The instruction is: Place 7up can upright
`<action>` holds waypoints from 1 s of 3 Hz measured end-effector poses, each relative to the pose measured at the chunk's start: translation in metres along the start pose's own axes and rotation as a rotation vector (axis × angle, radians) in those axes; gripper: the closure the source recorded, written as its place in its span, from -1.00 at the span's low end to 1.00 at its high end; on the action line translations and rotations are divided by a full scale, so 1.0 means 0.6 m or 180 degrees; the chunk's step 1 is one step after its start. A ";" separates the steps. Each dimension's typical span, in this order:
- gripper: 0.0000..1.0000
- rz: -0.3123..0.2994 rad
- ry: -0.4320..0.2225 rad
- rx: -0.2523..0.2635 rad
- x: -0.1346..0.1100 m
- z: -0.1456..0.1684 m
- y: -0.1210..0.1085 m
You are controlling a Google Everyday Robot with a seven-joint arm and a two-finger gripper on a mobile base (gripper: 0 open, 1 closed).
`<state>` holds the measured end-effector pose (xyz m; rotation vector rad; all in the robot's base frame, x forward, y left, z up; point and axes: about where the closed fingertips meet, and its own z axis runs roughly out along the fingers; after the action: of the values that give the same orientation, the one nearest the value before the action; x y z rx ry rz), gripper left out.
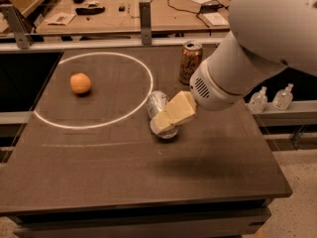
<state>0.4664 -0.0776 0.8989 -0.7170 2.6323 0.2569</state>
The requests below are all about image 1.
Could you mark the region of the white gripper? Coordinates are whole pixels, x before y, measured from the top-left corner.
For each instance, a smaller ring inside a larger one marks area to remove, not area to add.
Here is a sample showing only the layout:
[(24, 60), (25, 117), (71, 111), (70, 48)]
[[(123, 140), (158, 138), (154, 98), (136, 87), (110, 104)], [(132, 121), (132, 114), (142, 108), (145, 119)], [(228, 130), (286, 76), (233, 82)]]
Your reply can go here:
[(240, 100), (242, 94), (222, 89), (211, 76), (204, 60), (190, 78), (190, 91), (178, 92), (150, 122), (155, 134), (182, 125), (196, 115), (197, 104), (208, 111), (227, 109)]

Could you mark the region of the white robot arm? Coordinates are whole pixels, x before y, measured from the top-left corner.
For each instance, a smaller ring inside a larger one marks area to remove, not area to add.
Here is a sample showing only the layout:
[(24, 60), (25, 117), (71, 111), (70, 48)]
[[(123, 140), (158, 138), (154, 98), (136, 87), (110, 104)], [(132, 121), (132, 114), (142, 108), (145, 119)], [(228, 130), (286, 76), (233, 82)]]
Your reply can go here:
[(230, 32), (150, 126), (159, 134), (181, 125), (201, 107), (231, 107), (288, 67), (317, 72), (317, 0), (231, 0)]

